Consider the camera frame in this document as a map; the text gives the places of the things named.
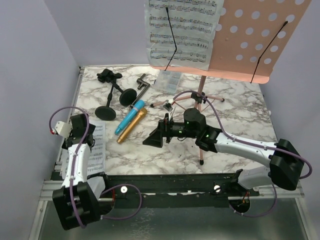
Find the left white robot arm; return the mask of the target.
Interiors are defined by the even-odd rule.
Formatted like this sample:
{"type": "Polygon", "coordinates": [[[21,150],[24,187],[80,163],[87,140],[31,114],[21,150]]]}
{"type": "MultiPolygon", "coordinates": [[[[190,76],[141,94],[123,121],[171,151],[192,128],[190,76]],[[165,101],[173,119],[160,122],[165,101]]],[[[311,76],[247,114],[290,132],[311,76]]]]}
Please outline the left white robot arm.
{"type": "Polygon", "coordinates": [[[57,215],[66,231],[84,228],[100,219],[98,199],[107,183],[104,171],[88,174],[96,126],[89,123],[85,113],[74,115],[70,120],[71,123],[58,121],[54,128],[57,135],[64,137],[62,148],[69,157],[63,183],[52,193],[57,215]]]}

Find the pink perforated music stand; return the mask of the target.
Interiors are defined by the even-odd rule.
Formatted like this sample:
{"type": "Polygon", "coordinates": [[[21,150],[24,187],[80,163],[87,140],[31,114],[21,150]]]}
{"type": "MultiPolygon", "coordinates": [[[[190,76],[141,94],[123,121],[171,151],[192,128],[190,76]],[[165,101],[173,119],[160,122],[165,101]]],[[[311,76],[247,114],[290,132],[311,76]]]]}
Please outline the pink perforated music stand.
{"type": "Polygon", "coordinates": [[[226,0],[208,70],[173,72],[265,84],[311,0],[226,0]]]}

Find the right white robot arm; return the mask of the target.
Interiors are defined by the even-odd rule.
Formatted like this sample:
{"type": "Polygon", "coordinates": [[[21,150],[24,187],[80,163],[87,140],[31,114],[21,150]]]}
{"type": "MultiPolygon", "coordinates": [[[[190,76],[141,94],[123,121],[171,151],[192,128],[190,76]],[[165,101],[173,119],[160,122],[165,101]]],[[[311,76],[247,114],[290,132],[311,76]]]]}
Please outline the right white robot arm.
{"type": "Polygon", "coordinates": [[[203,151],[239,156],[261,166],[238,170],[235,184],[244,190],[265,185],[276,185],[287,191],[297,188],[304,162],[290,141],[257,141],[223,132],[207,124],[206,117],[196,108],[183,113],[183,122],[175,122],[167,113],[158,121],[157,128],[142,142],[143,145],[162,148],[172,138],[195,139],[203,151]]]}

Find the black mic clip stand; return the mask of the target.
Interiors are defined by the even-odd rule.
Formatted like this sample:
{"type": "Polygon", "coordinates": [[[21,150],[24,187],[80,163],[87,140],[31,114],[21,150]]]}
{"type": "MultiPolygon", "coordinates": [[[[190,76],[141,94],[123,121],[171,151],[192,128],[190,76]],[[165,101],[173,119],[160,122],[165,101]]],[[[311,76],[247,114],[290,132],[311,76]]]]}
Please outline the black mic clip stand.
{"type": "Polygon", "coordinates": [[[97,74],[97,79],[101,83],[110,83],[111,89],[107,96],[106,105],[101,105],[95,109],[95,115],[103,121],[113,121],[117,114],[113,108],[110,107],[112,98],[113,98],[113,90],[114,86],[117,84],[117,79],[122,78],[121,73],[114,73],[112,70],[104,69],[101,73],[97,74]]]}

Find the sheet music page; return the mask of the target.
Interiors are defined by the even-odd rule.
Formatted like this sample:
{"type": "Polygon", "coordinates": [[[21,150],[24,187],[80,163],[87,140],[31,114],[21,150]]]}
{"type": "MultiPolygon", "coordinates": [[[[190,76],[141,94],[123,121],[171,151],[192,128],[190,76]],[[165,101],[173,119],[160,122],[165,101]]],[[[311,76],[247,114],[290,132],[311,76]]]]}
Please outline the sheet music page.
{"type": "MultiPolygon", "coordinates": [[[[95,125],[95,130],[93,131],[93,138],[95,144],[91,149],[91,154],[87,165],[87,175],[96,174],[103,172],[105,170],[105,159],[106,159],[106,123],[100,120],[92,120],[90,124],[95,125]]],[[[62,162],[62,167],[60,170],[60,175],[64,180],[67,175],[67,168],[69,163],[69,152],[66,149],[61,150],[60,161],[62,162]]]]}
{"type": "Polygon", "coordinates": [[[208,70],[222,0],[146,0],[146,53],[153,67],[208,70]]]}

